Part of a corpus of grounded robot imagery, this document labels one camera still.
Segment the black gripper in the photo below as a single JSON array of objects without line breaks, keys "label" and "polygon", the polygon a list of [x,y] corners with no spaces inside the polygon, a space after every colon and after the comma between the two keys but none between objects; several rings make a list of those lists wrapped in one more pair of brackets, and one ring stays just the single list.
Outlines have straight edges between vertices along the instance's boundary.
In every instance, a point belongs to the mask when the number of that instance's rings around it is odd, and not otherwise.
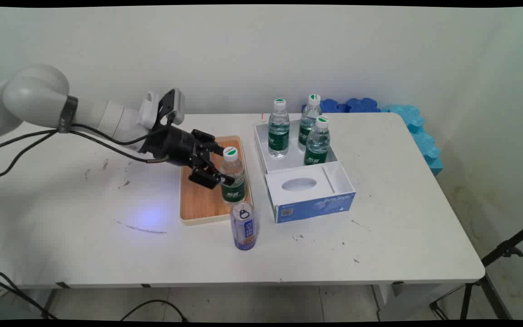
[{"label": "black gripper", "polygon": [[149,164],[166,162],[189,166],[191,173],[188,179],[208,189],[235,183],[235,178],[221,173],[214,166],[210,154],[198,154],[197,151],[208,151],[222,157],[224,147],[218,145],[215,137],[209,133],[197,129],[187,132],[172,125],[158,124],[145,139],[145,152],[153,157],[147,160]]}]

